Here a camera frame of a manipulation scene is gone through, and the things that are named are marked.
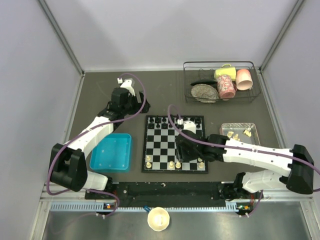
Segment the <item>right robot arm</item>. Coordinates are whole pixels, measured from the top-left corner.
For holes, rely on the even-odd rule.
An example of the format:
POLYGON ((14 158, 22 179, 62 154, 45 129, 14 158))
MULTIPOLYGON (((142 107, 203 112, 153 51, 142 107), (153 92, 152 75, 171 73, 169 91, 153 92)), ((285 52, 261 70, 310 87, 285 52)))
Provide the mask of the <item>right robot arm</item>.
POLYGON ((203 138, 190 130, 180 132, 175 143, 180 162, 201 159, 204 162, 239 163, 261 168, 259 172, 237 174, 233 192, 239 198, 282 187, 302 195, 314 192, 314 161, 303 145, 268 148, 219 134, 203 138))

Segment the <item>pink patterned mug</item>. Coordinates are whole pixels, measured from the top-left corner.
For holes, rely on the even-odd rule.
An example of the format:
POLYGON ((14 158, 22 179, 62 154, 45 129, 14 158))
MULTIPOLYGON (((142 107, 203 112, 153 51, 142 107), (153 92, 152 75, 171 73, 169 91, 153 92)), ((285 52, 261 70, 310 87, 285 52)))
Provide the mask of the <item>pink patterned mug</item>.
POLYGON ((230 76, 222 75, 217 79, 217 91, 221 99, 231 99, 236 95, 236 89, 230 76))

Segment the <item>black knight left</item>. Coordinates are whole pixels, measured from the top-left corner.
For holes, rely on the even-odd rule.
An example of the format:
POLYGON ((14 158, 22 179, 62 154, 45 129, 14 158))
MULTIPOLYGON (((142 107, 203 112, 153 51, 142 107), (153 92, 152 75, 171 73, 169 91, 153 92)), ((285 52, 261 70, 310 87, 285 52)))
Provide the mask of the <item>black knight left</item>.
POLYGON ((155 122, 158 124, 158 123, 160 123, 160 121, 161 121, 161 118, 159 116, 156 116, 155 122))

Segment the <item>white rook left corner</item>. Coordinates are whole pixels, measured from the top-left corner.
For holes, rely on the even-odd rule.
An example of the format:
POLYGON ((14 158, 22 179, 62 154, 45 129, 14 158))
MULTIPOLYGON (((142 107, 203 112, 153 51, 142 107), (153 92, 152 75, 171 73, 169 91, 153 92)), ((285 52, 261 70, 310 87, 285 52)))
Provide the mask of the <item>white rook left corner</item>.
POLYGON ((152 167, 152 164, 151 164, 150 162, 147 162, 147 163, 146 163, 146 167, 149 169, 149 168, 152 167))

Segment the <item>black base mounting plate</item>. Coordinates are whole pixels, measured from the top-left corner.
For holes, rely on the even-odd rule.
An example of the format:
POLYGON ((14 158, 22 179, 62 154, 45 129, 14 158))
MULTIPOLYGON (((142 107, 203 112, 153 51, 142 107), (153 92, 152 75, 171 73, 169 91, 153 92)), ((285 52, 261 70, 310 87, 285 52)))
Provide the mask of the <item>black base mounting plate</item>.
POLYGON ((214 200, 258 199, 258 193, 234 188, 232 183, 207 182, 114 182, 104 191, 120 199, 151 196, 208 196, 214 200))

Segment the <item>light pink cup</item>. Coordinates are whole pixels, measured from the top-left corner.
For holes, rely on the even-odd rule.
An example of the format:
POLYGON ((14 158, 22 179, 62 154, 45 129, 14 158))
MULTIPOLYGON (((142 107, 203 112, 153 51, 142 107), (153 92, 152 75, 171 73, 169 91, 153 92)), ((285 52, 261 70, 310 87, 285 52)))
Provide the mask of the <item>light pink cup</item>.
POLYGON ((253 80, 250 71, 248 69, 239 69, 236 72, 235 83, 238 90, 249 90, 253 86, 253 80))

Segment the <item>pink plastic tray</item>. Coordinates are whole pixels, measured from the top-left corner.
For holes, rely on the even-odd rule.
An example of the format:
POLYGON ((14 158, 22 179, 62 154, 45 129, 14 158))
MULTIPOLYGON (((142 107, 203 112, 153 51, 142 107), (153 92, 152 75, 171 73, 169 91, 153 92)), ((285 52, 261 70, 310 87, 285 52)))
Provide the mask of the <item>pink plastic tray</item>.
POLYGON ((231 139, 243 142, 246 144, 260 145, 260 139, 256 125, 254 123, 223 123, 220 127, 219 133, 227 136, 229 131, 234 132, 231 139), (245 129, 251 130, 251 137, 243 134, 245 129))

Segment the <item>white king piece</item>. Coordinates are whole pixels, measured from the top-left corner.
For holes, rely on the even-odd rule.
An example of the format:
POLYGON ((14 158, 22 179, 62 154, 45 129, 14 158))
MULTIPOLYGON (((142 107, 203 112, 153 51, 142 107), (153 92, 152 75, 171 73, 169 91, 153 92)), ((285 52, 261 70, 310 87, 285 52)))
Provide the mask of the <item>white king piece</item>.
POLYGON ((174 161, 170 161, 169 162, 169 168, 173 169, 175 167, 175 162, 174 161))

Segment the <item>white piece in tray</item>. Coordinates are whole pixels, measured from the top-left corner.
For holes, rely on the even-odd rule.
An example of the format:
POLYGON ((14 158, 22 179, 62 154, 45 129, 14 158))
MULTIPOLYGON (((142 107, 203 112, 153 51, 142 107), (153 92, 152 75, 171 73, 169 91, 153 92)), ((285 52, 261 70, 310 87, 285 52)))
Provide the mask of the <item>white piece in tray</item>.
POLYGON ((228 136, 229 138, 231 138, 231 137, 233 136, 233 134, 234 134, 233 131, 229 131, 229 132, 227 133, 227 136, 228 136))

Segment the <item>speckled ceramic plate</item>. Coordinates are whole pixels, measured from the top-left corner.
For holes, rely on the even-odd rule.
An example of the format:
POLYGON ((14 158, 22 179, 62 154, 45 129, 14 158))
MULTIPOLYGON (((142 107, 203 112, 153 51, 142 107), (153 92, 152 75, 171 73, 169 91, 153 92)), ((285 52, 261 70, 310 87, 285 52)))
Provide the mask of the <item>speckled ceramic plate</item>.
POLYGON ((219 98, 218 91, 208 84, 196 84, 190 92, 197 101, 202 103, 215 103, 219 98))

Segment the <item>cream white bowl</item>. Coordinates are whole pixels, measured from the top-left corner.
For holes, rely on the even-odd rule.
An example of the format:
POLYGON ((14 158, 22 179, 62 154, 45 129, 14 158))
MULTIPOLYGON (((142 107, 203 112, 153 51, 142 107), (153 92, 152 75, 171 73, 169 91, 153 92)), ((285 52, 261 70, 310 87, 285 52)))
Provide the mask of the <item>cream white bowl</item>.
POLYGON ((170 215, 162 207, 152 208, 147 215, 147 224, 153 231, 164 231, 170 224, 170 215))

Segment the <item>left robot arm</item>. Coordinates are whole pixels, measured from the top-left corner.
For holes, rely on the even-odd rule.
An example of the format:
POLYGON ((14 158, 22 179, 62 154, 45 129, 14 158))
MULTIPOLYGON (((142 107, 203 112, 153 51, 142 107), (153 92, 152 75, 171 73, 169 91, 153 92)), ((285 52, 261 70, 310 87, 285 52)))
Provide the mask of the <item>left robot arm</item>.
POLYGON ((141 102, 132 87, 116 87, 111 101, 98 113, 93 122, 80 134, 64 144, 56 143, 50 154, 46 184, 55 183, 64 191, 96 190, 102 198, 109 198, 114 191, 107 176, 88 171, 86 158, 92 150, 124 121, 147 113, 150 104, 139 92, 141 102))

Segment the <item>yellow mug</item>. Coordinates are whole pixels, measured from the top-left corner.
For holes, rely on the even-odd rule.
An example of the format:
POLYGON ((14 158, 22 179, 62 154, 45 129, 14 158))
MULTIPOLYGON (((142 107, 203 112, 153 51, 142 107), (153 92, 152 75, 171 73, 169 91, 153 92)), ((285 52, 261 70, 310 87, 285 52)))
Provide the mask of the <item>yellow mug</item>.
POLYGON ((230 63, 223 64, 221 68, 214 71, 214 79, 217 80, 220 76, 230 76, 232 81, 236 80, 237 70, 230 63))

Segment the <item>blue plastic tray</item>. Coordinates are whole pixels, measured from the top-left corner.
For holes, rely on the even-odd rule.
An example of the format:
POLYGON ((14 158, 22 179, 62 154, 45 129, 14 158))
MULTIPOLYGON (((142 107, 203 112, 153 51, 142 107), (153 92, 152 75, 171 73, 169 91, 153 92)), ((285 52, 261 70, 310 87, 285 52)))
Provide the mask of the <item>blue plastic tray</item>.
POLYGON ((91 153, 90 168, 98 173, 128 172, 133 140, 128 133, 111 133, 91 153))

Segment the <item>white queen piece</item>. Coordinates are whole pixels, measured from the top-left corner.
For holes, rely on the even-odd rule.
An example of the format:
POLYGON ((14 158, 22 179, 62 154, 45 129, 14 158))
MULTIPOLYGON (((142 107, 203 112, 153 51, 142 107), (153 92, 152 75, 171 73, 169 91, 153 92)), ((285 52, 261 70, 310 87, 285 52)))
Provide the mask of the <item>white queen piece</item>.
POLYGON ((175 163, 175 167, 177 168, 177 169, 180 169, 181 168, 181 163, 178 161, 178 162, 176 162, 175 163))

